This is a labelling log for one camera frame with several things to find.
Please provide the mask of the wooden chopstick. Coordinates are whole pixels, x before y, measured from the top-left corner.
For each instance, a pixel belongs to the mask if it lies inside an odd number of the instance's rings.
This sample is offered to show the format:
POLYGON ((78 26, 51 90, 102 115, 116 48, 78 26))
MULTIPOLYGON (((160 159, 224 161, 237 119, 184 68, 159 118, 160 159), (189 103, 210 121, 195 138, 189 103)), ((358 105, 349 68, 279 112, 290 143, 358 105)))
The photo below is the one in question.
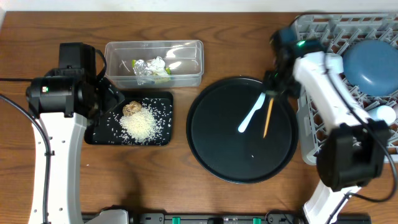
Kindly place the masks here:
POLYGON ((267 116, 266 116, 266 122, 265 122, 265 126, 264 126, 263 138, 265 138, 267 136, 267 132, 268 132, 268 129, 269 129, 269 123, 270 123, 270 120, 271 120, 273 104, 274 104, 274 99, 270 98, 269 104, 268 104, 268 108, 267 108, 267 116))

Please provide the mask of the brown mushroom food scrap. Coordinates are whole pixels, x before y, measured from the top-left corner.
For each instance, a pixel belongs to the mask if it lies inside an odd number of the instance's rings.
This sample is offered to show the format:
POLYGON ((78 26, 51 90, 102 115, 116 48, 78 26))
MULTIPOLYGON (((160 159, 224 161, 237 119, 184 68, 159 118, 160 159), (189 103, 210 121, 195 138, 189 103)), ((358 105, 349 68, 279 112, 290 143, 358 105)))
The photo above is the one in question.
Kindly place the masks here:
POLYGON ((142 105, 137 101, 131 101, 129 104, 123 107, 124 116, 132 116, 134 113, 139 112, 142 109, 142 105))

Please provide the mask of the light blue plastic knife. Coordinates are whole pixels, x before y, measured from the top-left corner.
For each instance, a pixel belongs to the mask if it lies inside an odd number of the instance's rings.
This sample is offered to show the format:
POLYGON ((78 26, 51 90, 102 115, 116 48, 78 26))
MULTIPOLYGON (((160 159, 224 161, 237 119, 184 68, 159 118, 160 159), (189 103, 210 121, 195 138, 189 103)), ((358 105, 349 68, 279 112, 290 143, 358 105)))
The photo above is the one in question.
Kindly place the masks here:
POLYGON ((262 105, 264 104, 265 99, 266 99, 266 94, 265 93, 261 93, 259 95, 257 101, 255 102, 255 104, 251 108, 250 112, 246 115, 246 117, 243 119, 241 124, 238 126, 238 131, 240 133, 245 132, 247 126, 250 123, 251 118, 254 115, 254 113, 262 107, 262 105))

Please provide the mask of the yellow snack wrapper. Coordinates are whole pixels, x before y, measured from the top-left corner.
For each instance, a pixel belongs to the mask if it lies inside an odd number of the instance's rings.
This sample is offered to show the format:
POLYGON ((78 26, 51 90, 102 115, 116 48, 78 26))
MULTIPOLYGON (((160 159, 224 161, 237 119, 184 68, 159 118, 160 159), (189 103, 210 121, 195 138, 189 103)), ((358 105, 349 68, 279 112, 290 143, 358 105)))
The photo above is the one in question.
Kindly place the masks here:
POLYGON ((147 60, 139 59, 132 60, 132 69, 137 79, 138 85, 144 84, 160 84, 163 82, 171 81, 171 70, 165 66, 168 73, 166 76, 153 75, 148 69, 147 60))

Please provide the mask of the light blue bowl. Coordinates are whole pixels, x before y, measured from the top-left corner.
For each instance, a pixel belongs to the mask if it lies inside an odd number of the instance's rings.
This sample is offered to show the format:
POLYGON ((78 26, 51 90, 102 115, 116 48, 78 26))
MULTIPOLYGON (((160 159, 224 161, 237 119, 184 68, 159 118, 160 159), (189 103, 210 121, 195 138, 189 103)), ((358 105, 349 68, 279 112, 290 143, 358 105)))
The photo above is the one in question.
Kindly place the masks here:
POLYGON ((326 54, 326 67, 332 74, 343 73, 343 58, 338 54, 327 53, 326 54))

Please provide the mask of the white tissue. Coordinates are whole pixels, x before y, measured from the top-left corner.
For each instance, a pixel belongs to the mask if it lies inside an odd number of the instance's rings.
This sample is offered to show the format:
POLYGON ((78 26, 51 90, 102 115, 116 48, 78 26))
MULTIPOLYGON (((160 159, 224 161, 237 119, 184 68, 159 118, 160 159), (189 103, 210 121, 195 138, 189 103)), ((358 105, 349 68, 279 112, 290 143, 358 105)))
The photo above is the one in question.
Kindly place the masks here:
POLYGON ((168 75, 165 69, 165 62, 162 57, 156 57, 148 60, 147 62, 148 69, 152 72, 153 75, 166 76, 168 75))

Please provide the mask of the blue plate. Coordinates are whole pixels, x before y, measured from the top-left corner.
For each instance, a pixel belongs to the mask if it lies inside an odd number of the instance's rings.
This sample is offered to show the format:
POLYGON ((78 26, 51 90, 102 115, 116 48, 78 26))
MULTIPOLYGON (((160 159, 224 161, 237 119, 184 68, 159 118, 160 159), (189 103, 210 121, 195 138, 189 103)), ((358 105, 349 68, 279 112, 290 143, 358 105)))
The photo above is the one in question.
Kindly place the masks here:
POLYGON ((397 90, 397 49, 379 40, 364 40, 343 55, 348 82, 370 96, 387 96, 397 90))

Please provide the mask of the light blue cup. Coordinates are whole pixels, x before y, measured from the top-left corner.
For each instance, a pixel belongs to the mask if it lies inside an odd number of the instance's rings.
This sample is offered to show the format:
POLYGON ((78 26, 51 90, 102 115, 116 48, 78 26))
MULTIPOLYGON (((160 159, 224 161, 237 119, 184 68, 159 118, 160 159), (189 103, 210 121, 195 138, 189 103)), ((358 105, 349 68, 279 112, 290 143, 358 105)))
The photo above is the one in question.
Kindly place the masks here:
POLYGON ((396 120, 396 112, 393 108, 381 105, 368 111, 369 116, 375 121, 385 121, 388 126, 396 120))

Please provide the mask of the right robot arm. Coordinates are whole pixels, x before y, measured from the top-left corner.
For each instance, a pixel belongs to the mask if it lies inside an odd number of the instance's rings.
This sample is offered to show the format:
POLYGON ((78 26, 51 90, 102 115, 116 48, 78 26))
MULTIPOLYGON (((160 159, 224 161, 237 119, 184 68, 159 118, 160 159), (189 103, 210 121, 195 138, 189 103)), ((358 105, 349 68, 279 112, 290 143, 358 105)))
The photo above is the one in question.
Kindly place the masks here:
POLYGON ((344 86, 343 59, 327 52, 312 40, 282 40, 270 44, 275 53, 275 70, 266 72, 265 93, 271 100, 298 96, 300 89, 312 98, 325 125, 327 139, 316 156, 320 181, 303 206, 304 223, 334 223, 351 197, 385 202, 394 196, 369 198, 358 192, 383 170, 389 126, 375 121, 353 99, 344 86))

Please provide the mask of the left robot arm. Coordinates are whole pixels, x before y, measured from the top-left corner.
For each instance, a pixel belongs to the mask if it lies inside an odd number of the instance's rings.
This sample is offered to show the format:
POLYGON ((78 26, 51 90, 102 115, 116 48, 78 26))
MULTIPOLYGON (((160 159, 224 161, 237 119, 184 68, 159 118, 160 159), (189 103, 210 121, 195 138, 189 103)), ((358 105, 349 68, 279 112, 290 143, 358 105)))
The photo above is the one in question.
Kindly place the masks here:
POLYGON ((83 223, 80 161, 86 127, 124 96, 107 78, 86 75, 35 78, 26 93, 35 137, 29 223, 83 223))

